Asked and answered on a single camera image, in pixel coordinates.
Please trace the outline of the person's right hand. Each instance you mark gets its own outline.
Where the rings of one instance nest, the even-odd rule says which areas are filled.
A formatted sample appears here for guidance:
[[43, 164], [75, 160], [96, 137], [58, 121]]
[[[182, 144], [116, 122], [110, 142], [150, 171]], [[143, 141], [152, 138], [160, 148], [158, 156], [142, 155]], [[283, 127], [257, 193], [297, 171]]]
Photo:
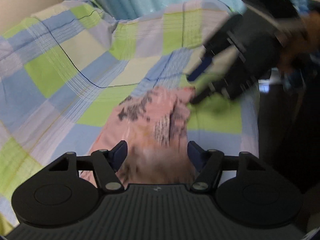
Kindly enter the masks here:
[[312, 11], [302, 17], [305, 27], [304, 34], [279, 34], [278, 38], [283, 45], [283, 50], [278, 62], [278, 69], [282, 73], [293, 72], [291, 61], [298, 54], [314, 53], [319, 48], [319, 13]]

